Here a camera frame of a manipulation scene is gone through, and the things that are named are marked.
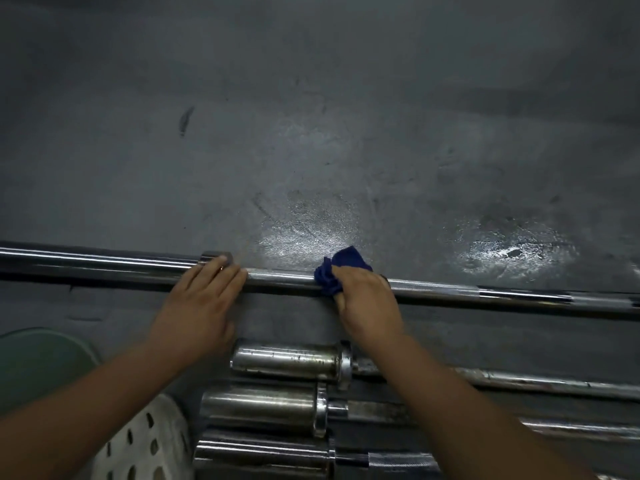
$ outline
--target metal rod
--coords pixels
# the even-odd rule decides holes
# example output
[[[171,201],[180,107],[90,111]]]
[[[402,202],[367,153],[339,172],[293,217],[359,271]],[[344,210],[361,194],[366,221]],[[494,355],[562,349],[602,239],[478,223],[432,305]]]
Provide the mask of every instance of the metal rod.
[[[172,285],[199,260],[178,255],[0,242],[0,273],[23,276]],[[248,268],[248,272],[247,283],[256,289],[319,291],[312,273],[257,268]],[[388,282],[397,297],[453,305],[640,313],[637,294],[501,289],[396,279]]]
[[[311,433],[320,438],[329,420],[415,426],[404,404],[327,398],[322,385],[219,384],[202,395],[200,415],[214,426]],[[532,418],[520,418],[520,422],[551,438],[640,441],[640,426]]]
[[[431,453],[408,451],[366,451],[335,447],[331,436],[324,440],[281,438],[236,431],[208,429],[196,443],[193,467],[238,468],[259,473],[290,474],[302,477],[335,477],[336,467],[359,467],[388,473],[420,472],[439,474]],[[599,480],[622,480],[596,474]]]
[[[381,377],[376,365],[366,357],[354,357],[351,345],[264,344],[238,339],[232,352],[231,369],[236,372],[337,382],[347,389],[352,376]],[[640,401],[640,385],[608,383],[583,379],[537,376],[517,372],[454,367],[476,387],[516,392],[575,395]]]

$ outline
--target rag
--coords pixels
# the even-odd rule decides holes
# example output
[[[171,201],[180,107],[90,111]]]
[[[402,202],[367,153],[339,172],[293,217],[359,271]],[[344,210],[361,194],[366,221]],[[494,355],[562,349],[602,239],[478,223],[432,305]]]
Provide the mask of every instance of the rag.
[[[314,279],[322,288],[322,294],[333,296],[342,291],[342,285],[338,278],[333,275],[331,266],[352,266],[361,267],[368,271],[373,271],[356,248],[349,246],[341,251],[336,252],[332,258],[325,257],[323,263],[318,266],[314,272]]]

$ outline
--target floor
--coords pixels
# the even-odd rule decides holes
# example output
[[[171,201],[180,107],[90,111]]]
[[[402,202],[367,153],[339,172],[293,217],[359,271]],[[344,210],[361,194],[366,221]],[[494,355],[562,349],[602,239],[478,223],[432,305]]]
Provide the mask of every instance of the floor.
[[[638,291],[639,9],[1,0],[0,238],[215,248],[281,269],[312,269],[354,244],[389,277]],[[0,333],[50,326],[108,358],[144,336],[163,297],[0,282]],[[403,313],[449,363],[640,381],[640,324]],[[330,304],[309,297],[245,295],[234,315],[255,339],[345,337]],[[198,391],[224,375],[207,362],[172,384],[194,425]],[[495,396],[516,412],[640,423],[635,404]],[[337,433],[349,445],[422,441]],[[638,447],[559,447],[640,479]]]

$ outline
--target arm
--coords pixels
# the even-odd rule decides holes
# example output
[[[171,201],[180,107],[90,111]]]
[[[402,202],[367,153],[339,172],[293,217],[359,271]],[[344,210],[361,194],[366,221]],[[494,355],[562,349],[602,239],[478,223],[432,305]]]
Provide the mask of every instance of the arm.
[[[246,272],[224,262],[183,275],[144,343],[0,419],[0,478],[67,478],[181,371],[226,350],[234,327],[225,314]]]
[[[335,300],[345,329],[411,409],[448,478],[594,480],[405,335],[382,277],[352,267],[333,273],[344,288]]]

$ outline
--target hand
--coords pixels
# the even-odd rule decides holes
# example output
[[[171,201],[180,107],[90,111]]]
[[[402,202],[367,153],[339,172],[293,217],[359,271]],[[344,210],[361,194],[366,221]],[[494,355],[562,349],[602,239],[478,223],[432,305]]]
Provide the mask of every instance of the hand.
[[[332,266],[332,272],[344,290],[334,296],[342,325],[370,356],[404,335],[396,297],[382,276],[350,266]]]
[[[236,264],[222,269],[225,261],[219,256],[188,270],[151,325],[147,345],[181,369],[205,355],[226,352],[234,341],[234,324],[226,314],[247,272]]]

